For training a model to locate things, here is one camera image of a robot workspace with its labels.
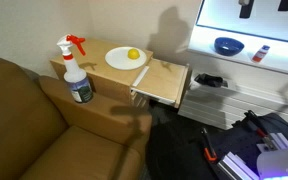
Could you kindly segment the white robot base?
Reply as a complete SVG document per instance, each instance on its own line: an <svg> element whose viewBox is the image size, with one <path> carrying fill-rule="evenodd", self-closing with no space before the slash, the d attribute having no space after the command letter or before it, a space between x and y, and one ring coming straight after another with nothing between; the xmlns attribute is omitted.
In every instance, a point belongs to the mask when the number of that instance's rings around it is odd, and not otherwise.
<svg viewBox="0 0 288 180"><path fill-rule="evenodd" d="M288 180L288 149L261 153L257 170L261 180Z"/></svg>

